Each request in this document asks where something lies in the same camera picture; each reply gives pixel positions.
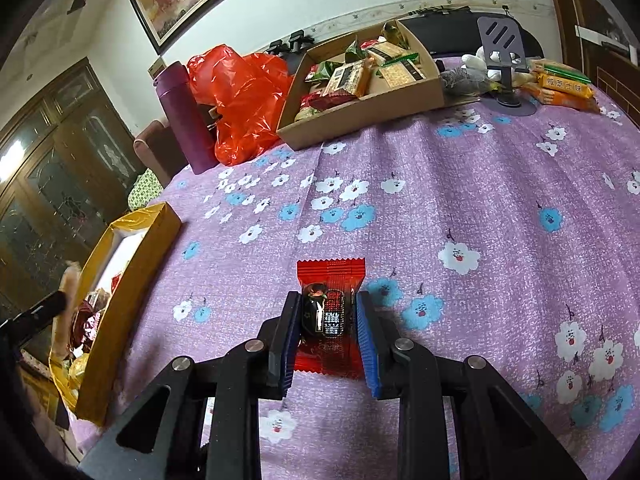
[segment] white wall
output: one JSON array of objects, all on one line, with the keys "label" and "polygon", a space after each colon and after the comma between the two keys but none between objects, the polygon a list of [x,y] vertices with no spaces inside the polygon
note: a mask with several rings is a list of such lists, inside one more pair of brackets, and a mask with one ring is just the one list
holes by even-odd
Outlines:
[{"label": "white wall", "polygon": [[[167,64],[226,43],[240,54],[263,47],[324,20],[355,10],[401,0],[223,0],[163,54]],[[552,6],[552,0],[523,0]],[[528,28],[552,55],[559,53],[554,18],[528,16]],[[98,79],[134,135],[162,115],[147,69],[157,55],[129,0],[111,0],[88,49]]]}]

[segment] wooden cabinet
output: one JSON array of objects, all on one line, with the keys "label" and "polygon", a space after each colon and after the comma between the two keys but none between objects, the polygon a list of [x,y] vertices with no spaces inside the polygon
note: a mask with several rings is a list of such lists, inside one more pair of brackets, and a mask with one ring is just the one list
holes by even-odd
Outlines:
[{"label": "wooden cabinet", "polygon": [[[67,260],[84,264],[145,169],[86,62],[18,115],[0,140],[0,317],[56,290]],[[28,350],[47,362],[49,346],[47,330]]]}]

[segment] yellow box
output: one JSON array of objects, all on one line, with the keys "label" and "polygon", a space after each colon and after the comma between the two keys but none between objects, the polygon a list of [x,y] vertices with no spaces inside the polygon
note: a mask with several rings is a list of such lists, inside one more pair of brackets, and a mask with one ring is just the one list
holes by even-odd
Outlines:
[{"label": "yellow box", "polygon": [[132,324],[164,256],[174,243],[182,222],[166,202],[138,209],[112,222],[82,269],[76,304],[93,290],[120,241],[147,230],[127,264],[100,321],[92,344],[78,398],[68,384],[62,360],[49,355],[49,368],[65,404],[77,418],[104,424],[118,363]]}]

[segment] cardboard box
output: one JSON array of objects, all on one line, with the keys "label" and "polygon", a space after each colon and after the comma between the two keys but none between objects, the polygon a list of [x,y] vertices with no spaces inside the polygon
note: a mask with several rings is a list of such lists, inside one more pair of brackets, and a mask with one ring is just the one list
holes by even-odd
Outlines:
[{"label": "cardboard box", "polygon": [[309,49],[298,67],[278,123],[277,134],[292,149],[300,150],[372,124],[442,108],[445,105],[440,73],[429,51],[402,22],[395,20],[394,23],[408,41],[410,49],[420,54],[419,67],[425,79],[391,89],[383,78],[372,75],[369,91],[363,98],[294,122],[296,114],[300,111],[300,99],[308,94],[311,88],[311,85],[305,82],[311,67],[326,60],[343,61],[344,51],[354,40],[362,43],[377,39],[384,24],[345,34]]},{"label": "cardboard box", "polygon": [[130,330],[148,286],[181,225],[180,218],[166,202],[138,209],[109,225],[84,265],[76,305],[98,286],[107,287],[110,292],[112,274],[123,267],[124,271],[100,320],[79,390],[69,387],[62,361],[53,352],[49,355],[54,383],[77,418],[98,426],[104,424]]}]

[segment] white stuffed toy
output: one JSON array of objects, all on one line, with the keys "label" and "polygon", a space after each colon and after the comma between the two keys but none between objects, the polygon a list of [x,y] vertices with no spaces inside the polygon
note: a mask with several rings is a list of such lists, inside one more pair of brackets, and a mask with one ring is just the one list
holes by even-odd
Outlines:
[{"label": "white stuffed toy", "polygon": [[[494,63],[500,63],[500,53],[498,53],[497,50],[494,50],[489,58]],[[511,60],[515,59],[516,55],[512,52]],[[487,70],[486,57],[484,56],[484,47],[482,46],[476,51],[475,56],[473,54],[465,54],[464,56],[462,56],[462,63],[464,63],[462,68],[466,68],[468,66],[469,68],[475,68],[476,70],[485,72],[489,81],[500,82],[500,80],[502,79],[502,72],[500,70]],[[511,69],[511,81],[514,87],[520,86],[524,82],[527,82],[530,79],[530,77],[527,76],[528,74],[521,74],[519,72],[516,72],[513,68]]]}]

